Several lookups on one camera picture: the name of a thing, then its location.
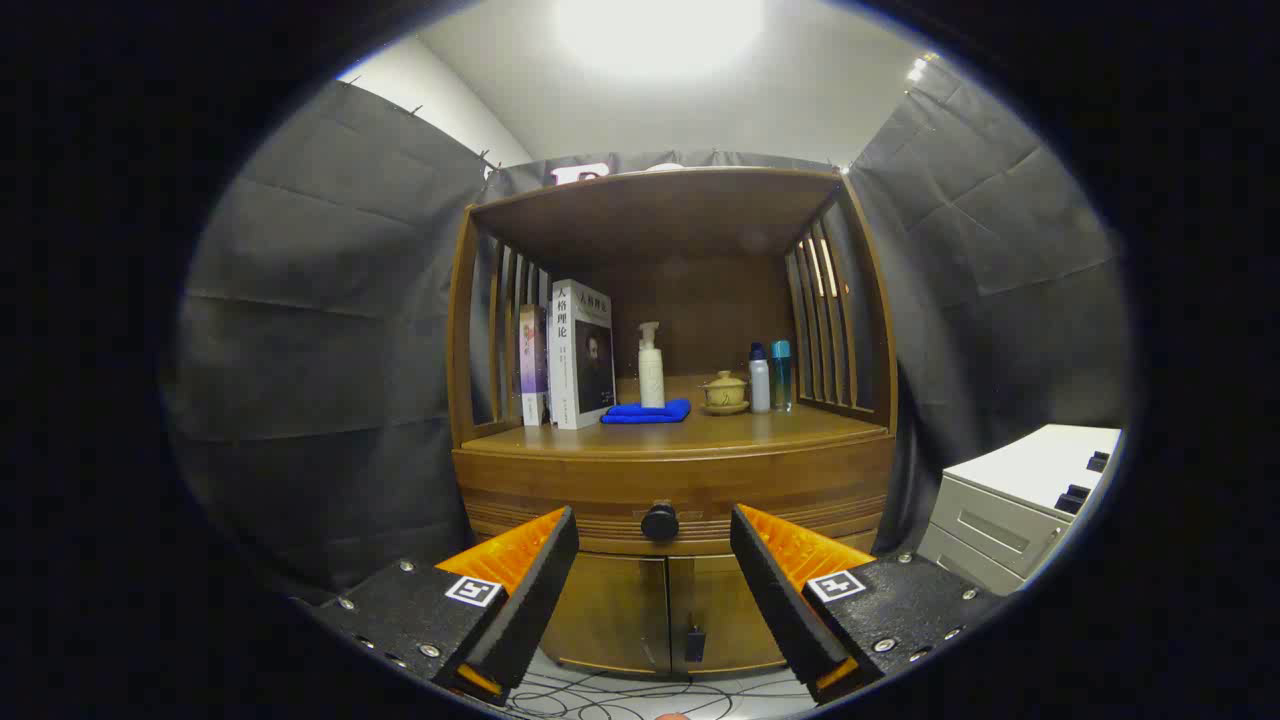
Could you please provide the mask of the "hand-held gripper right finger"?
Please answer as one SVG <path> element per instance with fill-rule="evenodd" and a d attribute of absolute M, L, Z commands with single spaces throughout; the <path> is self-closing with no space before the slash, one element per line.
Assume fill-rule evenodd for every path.
<path fill-rule="evenodd" d="M 925 559 L 876 559 L 744 503 L 730 544 L 786 664 L 817 705 L 905 673 L 1004 609 Z"/>

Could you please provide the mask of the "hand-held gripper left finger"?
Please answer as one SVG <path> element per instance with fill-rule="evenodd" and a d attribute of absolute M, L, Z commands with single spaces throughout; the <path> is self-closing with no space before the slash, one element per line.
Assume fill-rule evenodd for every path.
<path fill-rule="evenodd" d="M 562 506 L 439 562 L 406 556 L 301 610 L 433 691 L 502 707 L 536 653 L 579 553 Z"/>

